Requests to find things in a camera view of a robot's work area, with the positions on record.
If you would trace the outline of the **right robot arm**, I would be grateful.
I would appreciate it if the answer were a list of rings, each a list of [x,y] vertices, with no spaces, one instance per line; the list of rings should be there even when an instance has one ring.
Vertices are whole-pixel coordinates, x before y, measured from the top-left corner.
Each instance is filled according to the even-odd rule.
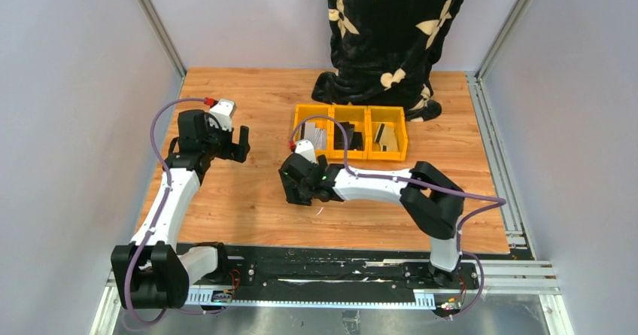
[[[310,206],[313,200],[371,200],[402,206],[417,227],[430,237],[430,261],[414,277],[444,288],[459,278],[457,222],[464,210],[460,188],[428,162],[398,171],[348,170],[329,164],[324,156],[310,161],[291,154],[278,171],[286,201]]]

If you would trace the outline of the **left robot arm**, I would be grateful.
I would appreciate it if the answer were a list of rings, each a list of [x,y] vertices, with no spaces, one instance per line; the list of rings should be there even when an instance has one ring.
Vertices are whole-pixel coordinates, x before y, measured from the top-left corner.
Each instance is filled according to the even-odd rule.
[[[127,245],[111,253],[120,299],[127,309],[179,309],[200,279],[225,281],[229,259],[221,242],[202,242],[186,253],[176,245],[186,212],[214,159],[243,163],[250,151],[249,129],[233,142],[235,104],[220,100],[209,110],[182,111],[178,136],[163,162],[158,194],[144,223]]]

